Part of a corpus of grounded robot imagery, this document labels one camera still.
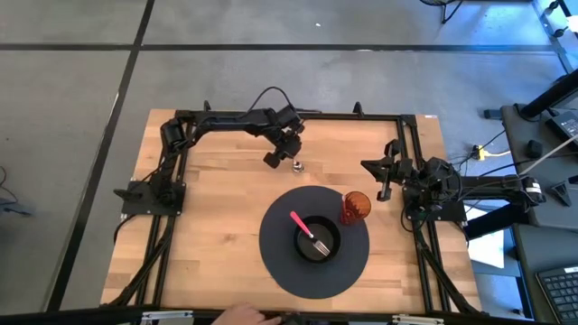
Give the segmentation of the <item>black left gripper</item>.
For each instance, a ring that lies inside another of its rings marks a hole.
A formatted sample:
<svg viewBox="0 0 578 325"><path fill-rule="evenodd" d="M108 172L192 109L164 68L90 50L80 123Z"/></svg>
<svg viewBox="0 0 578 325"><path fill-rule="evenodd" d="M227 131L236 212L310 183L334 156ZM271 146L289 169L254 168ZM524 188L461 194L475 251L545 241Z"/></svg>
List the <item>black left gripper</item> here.
<svg viewBox="0 0 578 325"><path fill-rule="evenodd" d="M302 163L302 143L297 133L277 130L265 134L265 138L275 147L272 153L267 153L263 158L269 167L276 169L284 159L289 159L292 164Z"/></svg>

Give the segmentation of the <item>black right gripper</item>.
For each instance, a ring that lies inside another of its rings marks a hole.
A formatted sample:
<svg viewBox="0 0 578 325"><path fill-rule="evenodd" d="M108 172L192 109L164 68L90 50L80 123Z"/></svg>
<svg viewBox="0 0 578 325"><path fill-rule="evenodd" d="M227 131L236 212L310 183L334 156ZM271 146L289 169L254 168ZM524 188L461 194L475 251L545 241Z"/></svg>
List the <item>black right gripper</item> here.
<svg viewBox="0 0 578 325"><path fill-rule="evenodd" d="M401 144L394 139L386 144L385 156L379 160L363 160L361 166L369 172L376 182L381 182L382 187L378 193L378 201L385 202L391 198L390 183L403 185L412 176L414 167L413 160L401 158L396 160L395 156L401 152Z"/></svg>

